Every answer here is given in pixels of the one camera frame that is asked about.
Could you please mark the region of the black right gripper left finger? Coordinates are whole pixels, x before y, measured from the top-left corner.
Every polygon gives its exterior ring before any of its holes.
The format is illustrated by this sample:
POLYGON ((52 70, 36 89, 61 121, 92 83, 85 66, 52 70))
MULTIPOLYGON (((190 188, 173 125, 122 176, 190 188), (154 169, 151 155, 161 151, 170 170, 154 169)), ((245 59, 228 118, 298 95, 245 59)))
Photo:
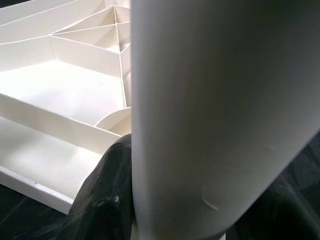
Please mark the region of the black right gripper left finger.
POLYGON ((129 240, 134 216, 132 136, 126 134, 83 182, 66 217, 66 239, 129 240))

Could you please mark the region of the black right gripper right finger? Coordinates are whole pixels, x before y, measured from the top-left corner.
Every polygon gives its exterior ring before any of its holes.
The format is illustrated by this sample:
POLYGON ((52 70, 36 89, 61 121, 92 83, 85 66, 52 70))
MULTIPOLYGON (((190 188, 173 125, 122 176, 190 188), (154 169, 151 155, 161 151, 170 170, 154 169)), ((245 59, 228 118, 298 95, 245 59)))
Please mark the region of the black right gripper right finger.
POLYGON ((280 176, 226 232, 227 240, 318 240, 320 185, 280 176))

